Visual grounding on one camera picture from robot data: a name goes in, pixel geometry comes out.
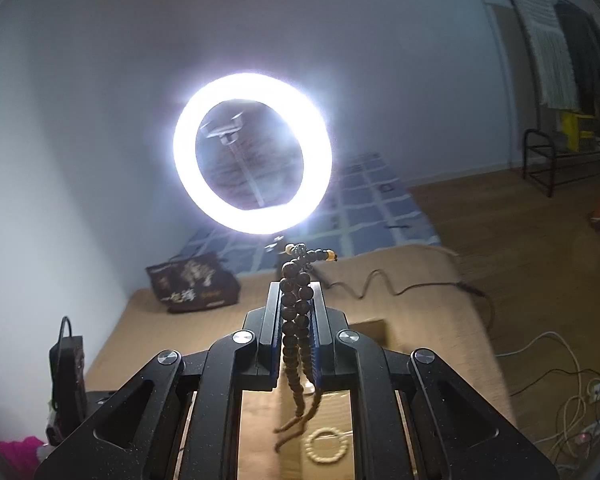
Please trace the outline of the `hanging clothes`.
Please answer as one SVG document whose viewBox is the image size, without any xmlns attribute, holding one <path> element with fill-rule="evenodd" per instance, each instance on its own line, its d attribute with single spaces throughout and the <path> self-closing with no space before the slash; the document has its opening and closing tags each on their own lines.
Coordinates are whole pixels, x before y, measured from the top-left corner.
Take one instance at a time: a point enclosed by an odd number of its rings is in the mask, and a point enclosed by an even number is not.
<svg viewBox="0 0 600 480">
<path fill-rule="evenodd" d="M 512 0 L 526 31 L 541 88 L 552 110 L 600 106 L 600 26 L 567 0 Z"/>
</svg>

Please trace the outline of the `yellow box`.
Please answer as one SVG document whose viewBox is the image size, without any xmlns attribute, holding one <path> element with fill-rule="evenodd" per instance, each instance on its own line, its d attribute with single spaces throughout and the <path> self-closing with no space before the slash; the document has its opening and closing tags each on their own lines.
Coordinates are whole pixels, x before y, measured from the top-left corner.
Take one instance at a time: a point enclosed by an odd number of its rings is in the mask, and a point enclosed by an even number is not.
<svg viewBox="0 0 600 480">
<path fill-rule="evenodd" d="M 561 112 L 560 124 L 566 137 L 567 150 L 573 153 L 593 151 L 596 148 L 597 120 L 595 116 Z"/>
</svg>

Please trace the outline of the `blue checkered bed sheet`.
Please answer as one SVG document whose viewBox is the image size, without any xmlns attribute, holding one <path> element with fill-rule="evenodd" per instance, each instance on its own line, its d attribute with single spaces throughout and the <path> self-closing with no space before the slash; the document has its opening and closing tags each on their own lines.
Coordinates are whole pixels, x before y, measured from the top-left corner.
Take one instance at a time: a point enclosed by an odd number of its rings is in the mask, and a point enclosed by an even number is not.
<svg viewBox="0 0 600 480">
<path fill-rule="evenodd" d="M 344 258 L 409 244 L 441 244 L 426 214 L 378 153 L 354 156 L 335 168 L 321 205 L 285 238 L 311 248 L 330 248 Z M 272 243 L 270 236 L 240 234 L 207 222 L 178 255 L 213 252 L 225 269 L 246 275 L 277 266 L 275 252 L 268 247 Z"/>
</svg>

